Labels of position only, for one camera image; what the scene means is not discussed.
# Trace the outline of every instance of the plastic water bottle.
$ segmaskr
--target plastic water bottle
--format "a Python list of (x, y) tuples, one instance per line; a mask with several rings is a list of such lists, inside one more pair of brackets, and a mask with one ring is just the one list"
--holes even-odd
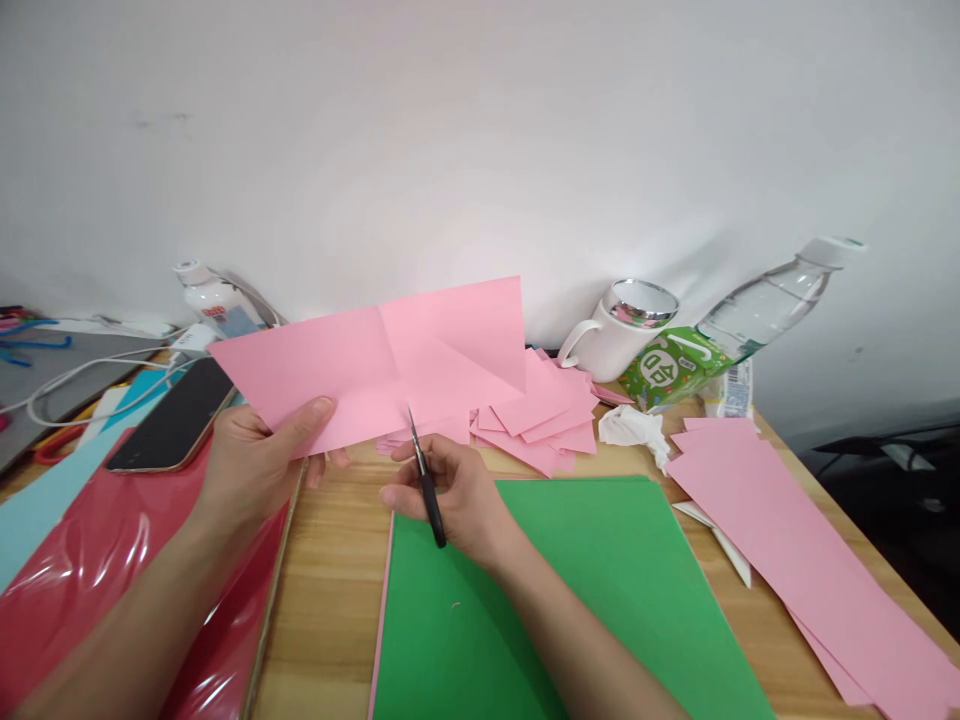
[(740, 362), (803, 320), (827, 289), (831, 274), (865, 250), (863, 243), (849, 238), (814, 238), (793, 262), (727, 295), (696, 329)]
[(249, 335), (267, 327), (257, 309), (236, 285), (215, 275), (197, 260), (174, 265), (187, 305), (222, 338)]

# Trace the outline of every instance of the white mug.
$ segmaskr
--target white mug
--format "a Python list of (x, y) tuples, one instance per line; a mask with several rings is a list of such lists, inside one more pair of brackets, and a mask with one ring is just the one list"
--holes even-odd
[[(680, 301), (659, 285), (618, 280), (603, 294), (590, 320), (577, 323), (557, 360), (593, 373), (597, 382), (619, 378), (640, 351), (673, 320)], [(570, 353), (576, 346), (576, 355)]]

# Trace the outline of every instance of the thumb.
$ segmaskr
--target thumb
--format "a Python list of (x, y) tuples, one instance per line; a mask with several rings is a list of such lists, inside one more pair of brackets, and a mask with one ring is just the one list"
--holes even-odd
[(311, 400), (297, 410), (280, 426), (267, 442), (282, 452), (292, 455), (298, 447), (315, 437), (333, 415), (334, 402), (330, 398)]
[(380, 502), (411, 520), (427, 521), (423, 495), (409, 485), (386, 485), (380, 489)]

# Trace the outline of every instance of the hand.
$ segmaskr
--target hand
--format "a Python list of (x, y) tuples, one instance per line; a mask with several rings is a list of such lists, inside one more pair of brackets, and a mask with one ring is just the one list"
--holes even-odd
[[(329, 398), (312, 400), (273, 434), (249, 405), (221, 413), (213, 426), (207, 476), (194, 514), (207, 523), (259, 527), (290, 499), (302, 467), (302, 461), (290, 459), (317, 436), (335, 408)], [(330, 459), (339, 468), (350, 464), (342, 449), (331, 451)], [(307, 486), (316, 487), (325, 469), (323, 455), (311, 456)]]
[[(420, 438), (420, 448), (437, 490), (443, 490), (437, 493), (437, 504), (447, 539), (477, 565), (491, 569), (509, 552), (522, 531), (500, 497), (483, 458), (473, 448), (442, 435)], [(413, 458), (413, 441), (401, 445), (390, 457), (398, 462)], [(380, 500), (401, 515), (427, 521), (415, 458), (380, 490)]]

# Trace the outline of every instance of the finger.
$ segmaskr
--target finger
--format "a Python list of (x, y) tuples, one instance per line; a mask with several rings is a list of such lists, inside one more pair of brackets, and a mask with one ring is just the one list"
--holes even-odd
[[(443, 435), (425, 435), (420, 438), (420, 449), (424, 455), (434, 458), (436, 466), (431, 464), (434, 472), (446, 472), (447, 467), (456, 470), (461, 462), (467, 460), (471, 453), (476, 453), (473, 448), (466, 445), (455, 443)], [(407, 460), (414, 456), (413, 440), (408, 440), (390, 454), (390, 458), (396, 462)]]
[(228, 429), (252, 431), (262, 437), (270, 434), (270, 428), (249, 405), (237, 405), (224, 410), (217, 416), (215, 428), (220, 432)]
[(427, 521), (427, 507), (423, 494), (406, 485), (385, 485), (380, 488), (380, 502), (404, 517), (420, 522)]
[(327, 468), (327, 459), (321, 453), (310, 457), (307, 465), (307, 487), (316, 489), (320, 487), (320, 481), (323, 479), (323, 473)]
[(337, 448), (336, 450), (331, 450), (330, 460), (341, 470), (346, 470), (348, 467), (350, 467), (350, 456), (347, 455), (346, 448)]
[(390, 480), (391, 485), (417, 486), (420, 483), (420, 465), (412, 460), (401, 467)]
[(281, 452), (292, 455), (307, 440), (317, 436), (330, 420), (335, 407), (330, 398), (311, 400), (287, 418), (266, 442)]

